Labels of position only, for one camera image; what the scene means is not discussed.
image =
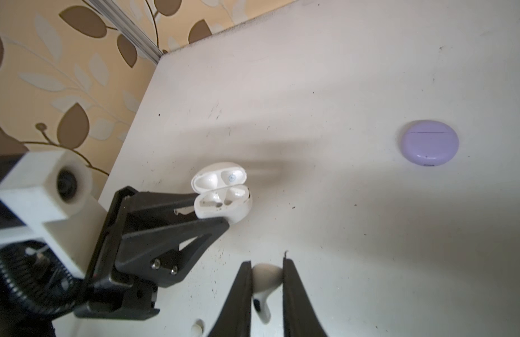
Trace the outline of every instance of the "floral wallpaper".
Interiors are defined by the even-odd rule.
[[[67,148],[98,197],[155,70],[81,0],[0,0],[0,155]]]
[[[173,51],[294,0],[113,0],[163,52]]]

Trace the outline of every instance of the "beige wall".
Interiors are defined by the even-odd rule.
[[[0,0],[0,154],[70,148],[98,196],[154,70],[80,0]]]
[[[275,10],[293,0],[114,0],[114,2],[158,45],[159,49],[172,51]]]

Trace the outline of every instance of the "camera lens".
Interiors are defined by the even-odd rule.
[[[61,170],[56,181],[58,193],[63,201],[71,200],[77,193],[78,183],[75,175],[68,170]]]

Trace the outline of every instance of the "earbud case lid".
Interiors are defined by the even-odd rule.
[[[245,169],[232,162],[216,163],[201,169],[191,180],[196,193],[203,193],[224,187],[242,185],[247,180]]]

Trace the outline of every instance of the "metal strip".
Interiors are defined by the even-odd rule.
[[[151,39],[118,7],[112,0],[88,0],[104,17],[136,47],[138,47],[148,59],[157,64],[162,56],[162,51]]]

